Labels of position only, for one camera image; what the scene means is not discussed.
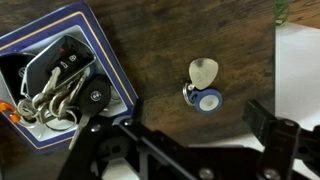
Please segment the wooden surface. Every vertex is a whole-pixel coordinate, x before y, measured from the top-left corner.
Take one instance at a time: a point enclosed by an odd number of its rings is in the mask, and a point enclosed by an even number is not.
[[[71,2],[2,0],[0,36]],[[257,99],[274,111],[273,1],[95,0],[88,4],[145,100],[144,123],[152,130],[161,130],[183,145],[205,143],[249,132],[241,121],[247,99]],[[313,5],[304,4],[294,2],[294,20],[317,23],[316,18],[311,20],[317,9],[309,14],[307,9]],[[189,80],[189,63],[200,57],[215,59],[220,66],[213,87],[222,93],[224,103],[212,115],[188,107],[181,93]],[[0,137],[7,179],[55,179],[69,153],[64,148],[34,155],[3,123]]]

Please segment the dark wooden table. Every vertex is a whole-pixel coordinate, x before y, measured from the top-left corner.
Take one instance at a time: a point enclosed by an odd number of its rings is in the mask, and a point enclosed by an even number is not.
[[[2,0],[0,36],[72,0]],[[274,111],[273,1],[88,1],[137,94],[145,100],[144,123],[186,145],[248,133],[244,102],[257,99]],[[213,87],[221,109],[201,115],[181,90],[196,58],[220,66]],[[34,155],[0,123],[7,179],[56,179],[69,151]]]

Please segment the car key fob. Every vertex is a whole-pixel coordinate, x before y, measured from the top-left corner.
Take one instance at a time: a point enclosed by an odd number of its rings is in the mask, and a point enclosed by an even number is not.
[[[91,48],[69,35],[51,43],[26,68],[25,86],[29,97],[42,91],[55,67],[60,67],[56,88],[67,83],[95,61]]]
[[[80,112],[90,117],[99,114],[111,101],[110,86],[108,77],[101,74],[84,85],[78,96]]]
[[[35,55],[27,53],[8,53],[0,56],[0,73],[15,104],[24,96],[20,93],[20,86],[27,64]]]

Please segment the black key fob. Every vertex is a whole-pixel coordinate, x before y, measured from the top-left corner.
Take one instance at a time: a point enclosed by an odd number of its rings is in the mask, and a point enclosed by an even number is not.
[[[61,68],[56,84],[58,88],[92,64],[95,59],[93,51],[87,44],[69,35],[62,36],[28,64],[26,68],[27,94],[32,98],[41,92],[55,67]]]
[[[99,114],[111,101],[111,82],[106,75],[96,75],[79,93],[78,108],[90,117]]]
[[[25,98],[20,94],[21,83],[26,66],[34,57],[35,55],[27,53],[8,53],[0,56],[0,73],[16,104]]]

